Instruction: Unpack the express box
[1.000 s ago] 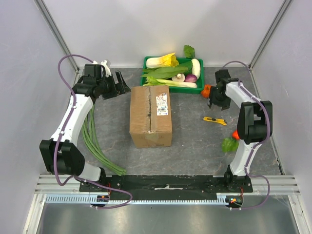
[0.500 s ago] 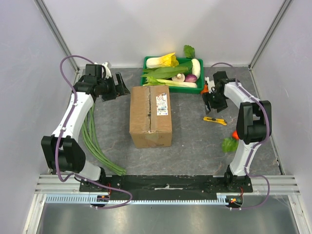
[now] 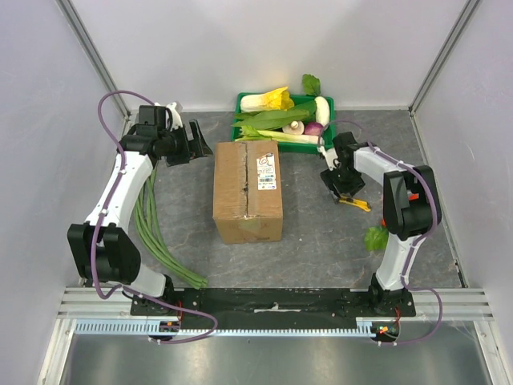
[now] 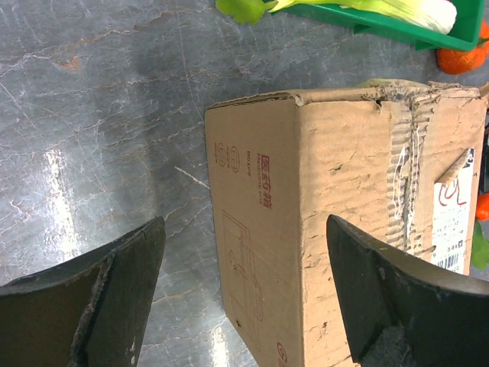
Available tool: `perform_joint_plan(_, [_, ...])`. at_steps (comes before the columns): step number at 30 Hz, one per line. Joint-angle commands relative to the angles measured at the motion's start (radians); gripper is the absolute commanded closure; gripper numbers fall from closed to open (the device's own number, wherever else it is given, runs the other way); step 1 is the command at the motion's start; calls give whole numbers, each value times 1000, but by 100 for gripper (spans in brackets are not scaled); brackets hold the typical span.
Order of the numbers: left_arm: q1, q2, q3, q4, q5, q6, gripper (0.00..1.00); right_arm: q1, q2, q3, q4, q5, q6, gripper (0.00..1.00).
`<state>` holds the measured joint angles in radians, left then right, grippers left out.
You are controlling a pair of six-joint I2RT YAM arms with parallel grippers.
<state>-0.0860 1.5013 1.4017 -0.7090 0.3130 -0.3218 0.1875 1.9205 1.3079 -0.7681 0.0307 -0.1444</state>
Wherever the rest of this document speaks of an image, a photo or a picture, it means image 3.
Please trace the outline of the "brown cardboard express box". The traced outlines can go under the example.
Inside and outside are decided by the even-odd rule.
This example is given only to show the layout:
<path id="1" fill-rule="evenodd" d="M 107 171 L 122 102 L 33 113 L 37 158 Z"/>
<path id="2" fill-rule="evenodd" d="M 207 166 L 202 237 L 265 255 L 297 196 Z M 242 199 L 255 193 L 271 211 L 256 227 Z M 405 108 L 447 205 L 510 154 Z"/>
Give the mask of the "brown cardboard express box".
<path id="1" fill-rule="evenodd" d="M 227 245 L 282 239 L 284 210 L 276 141 L 216 145 L 212 218 Z"/>

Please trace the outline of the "yellow utility knife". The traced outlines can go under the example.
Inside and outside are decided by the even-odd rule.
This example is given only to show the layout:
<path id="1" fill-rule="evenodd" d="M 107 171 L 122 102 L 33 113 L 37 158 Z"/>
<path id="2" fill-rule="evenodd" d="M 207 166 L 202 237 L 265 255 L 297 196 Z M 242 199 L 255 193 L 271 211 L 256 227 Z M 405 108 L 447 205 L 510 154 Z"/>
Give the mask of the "yellow utility knife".
<path id="1" fill-rule="evenodd" d="M 352 207 L 359 208 L 364 212 L 370 212 L 372 210 L 371 205 L 367 201 L 359 200 L 357 198 L 353 198 L 352 200 L 347 200 L 341 196 L 341 203 L 344 205 L 350 205 Z"/>

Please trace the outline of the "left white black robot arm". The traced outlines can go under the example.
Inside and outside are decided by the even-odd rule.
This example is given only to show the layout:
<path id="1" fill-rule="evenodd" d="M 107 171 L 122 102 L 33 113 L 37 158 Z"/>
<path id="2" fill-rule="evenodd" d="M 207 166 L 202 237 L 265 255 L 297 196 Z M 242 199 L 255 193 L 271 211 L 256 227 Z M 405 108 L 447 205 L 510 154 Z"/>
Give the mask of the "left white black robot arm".
<path id="1" fill-rule="evenodd" d="M 128 235 L 129 222 L 160 159 L 181 165 L 212 152 L 198 123 L 183 123 L 178 103 L 140 106 L 135 124 L 114 144 L 115 165 L 98 203 L 82 224 L 67 230 L 71 253 L 79 276 L 102 299 L 126 290 L 137 302 L 147 300 L 158 315 L 167 315 L 179 305 L 172 279 L 142 263 Z"/>

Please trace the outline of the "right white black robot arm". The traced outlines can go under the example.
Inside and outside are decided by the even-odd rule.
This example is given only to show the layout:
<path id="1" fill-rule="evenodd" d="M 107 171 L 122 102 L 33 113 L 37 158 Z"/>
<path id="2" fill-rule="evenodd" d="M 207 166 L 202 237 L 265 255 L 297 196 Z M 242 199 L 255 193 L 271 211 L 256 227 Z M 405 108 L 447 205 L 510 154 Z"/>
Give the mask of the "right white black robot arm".
<path id="1" fill-rule="evenodd" d="M 409 276 L 420 245 L 442 219 L 433 169 L 394 159 L 370 142 L 358 143 L 352 132 L 318 143 L 328 168 L 321 179 L 339 200 L 354 198 L 368 176 L 382 187 L 382 219 L 388 240 L 381 265 L 368 289 L 343 293 L 345 312 L 356 316 L 415 314 Z"/>

